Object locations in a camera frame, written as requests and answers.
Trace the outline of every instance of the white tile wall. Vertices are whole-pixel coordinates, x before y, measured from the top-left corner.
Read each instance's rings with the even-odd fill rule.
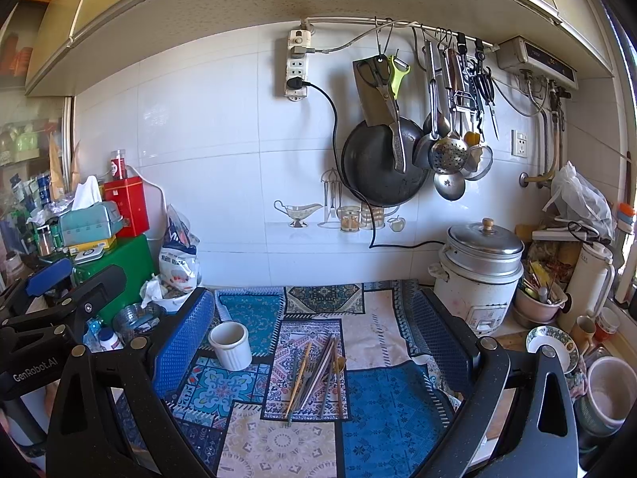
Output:
[[[160,185],[168,202],[186,215],[201,239],[203,282],[210,285],[308,285],[418,278],[430,282],[428,266],[437,245],[416,250],[373,249],[371,232],[345,234],[317,226],[315,212],[303,229],[273,208],[285,204],[323,204],[321,174],[334,166],[333,117],[315,90],[301,102],[282,96],[285,44],[295,23],[276,23],[232,31],[187,43],[128,67],[91,87],[76,102],[75,139],[80,142],[82,177],[103,174],[109,153],[125,148],[127,161]],[[314,47],[333,47],[362,27],[317,25]],[[386,34],[381,35],[384,45]],[[425,77],[416,66],[410,31],[395,31],[388,51],[412,65],[399,93],[401,113],[416,123],[425,117]],[[362,120],[352,61],[377,50],[372,34],[354,46],[310,58],[309,79],[334,99],[339,112],[338,146]],[[496,78],[509,81],[492,57]],[[504,86],[527,112],[531,103]],[[539,119],[517,114],[496,94],[500,138],[490,115],[485,135],[494,148],[491,172],[468,183],[458,202],[440,198],[429,180],[396,215],[406,219],[401,233],[386,227],[377,242],[411,245],[444,239],[449,226],[493,217],[502,226],[533,223],[547,191],[520,188],[521,172],[538,173]],[[512,129],[529,136],[529,157],[511,156]],[[165,227],[160,192],[145,185],[151,229]],[[343,204],[354,202],[343,191]]]

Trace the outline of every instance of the black cable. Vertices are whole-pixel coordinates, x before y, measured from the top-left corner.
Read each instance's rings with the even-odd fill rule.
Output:
[[[308,82],[308,81],[303,81],[303,85],[304,86],[311,86],[315,90],[318,90],[319,92],[321,92],[321,94],[323,94],[323,96],[325,98],[327,98],[327,101],[329,102],[330,106],[332,106],[332,112],[334,113],[334,129],[332,130],[332,152],[334,154],[334,164],[336,165],[336,172],[338,173],[338,177],[341,179],[341,182],[343,182],[343,185],[345,185],[347,187],[347,189],[352,193],[352,195],[355,198],[360,199],[361,201],[364,201],[365,204],[367,205],[367,208],[369,209],[369,217],[371,218],[371,229],[372,229],[371,242],[369,243],[369,249],[372,249],[372,248],[404,248],[406,250],[413,250],[414,248],[419,248],[419,247],[427,245],[427,244],[444,245],[445,243],[442,242],[442,241],[423,241],[423,242],[421,242],[419,244],[416,244],[416,245],[413,245],[413,246],[404,246],[404,245],[400,245],[400,244],[374,244],[374,242],[376,241],[376,221],[374,219],[374,212],[371,209],[371,204],[369,204],[369,201],[367,201],[367,198],[365,198],[365,196],[363,196],[360,192],[358,192],[357,190],[354,190],[353,188],[351,188],[351,186],[349,186],[349,184],[346,182],[345,178],[343,178],[343,175],[341,173],[341,167],[338,164],[338,156],[336,154],[336,130],[338,129],[338,112],[336,111],[336,106],[334,105],[334,101],[332,100],[332,98],[329,95],[326,94],[326,92],[324,92],[316,84],[312,84],[311,82]]]

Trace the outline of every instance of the power strip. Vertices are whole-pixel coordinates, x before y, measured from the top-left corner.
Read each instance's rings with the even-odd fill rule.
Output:
[[[308,55],[307,54],[295,54],[292,56],[292,49],[295,46],[309,48],[311,43],[311,32],[309,30],[291,30],[287,39],[287,61],[285,65],[285,80],[292,79],[293,77],[300,77],[304,81],[307,81],[308,75]],[[306,86],[300,90],[292,90],[285,86],[285,96],[290,100],[301,100],[308,96],[308,89]]]

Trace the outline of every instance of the pot lid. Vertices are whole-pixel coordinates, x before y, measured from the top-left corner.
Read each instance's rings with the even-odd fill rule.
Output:
[[[512,231],[496,226],[489,217],[482,223],[452,226],[448,236],[468,248],[496,255],[514,255],[524,249],[524,244]]]

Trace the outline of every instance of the plastic bag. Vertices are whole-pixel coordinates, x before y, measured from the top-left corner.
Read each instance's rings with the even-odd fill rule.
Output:
[[[544,212],[555,202],[563,219],[581,221],[595,228],[601,239],[613,240],[616,225],[606,198],[577,173],[571,162],[567,162],[553,178],[551,195],[542,209]]]
[[[168,228],[159,250],[161,280],[170,287],[189,293],[201,281],[197,260],[199,239],[190,233],[172,205],[168,205],[166,212]]]
[[[174,312],[184,305],[184,302],[190,296],[190,292],[183,293],[176,289],[168,289],[161,284],[159,275],[153,275],[153,278],[146,281],[139,290],[141,296],[141,306],[145,308],[149,302],[162,306],[166,311]]]

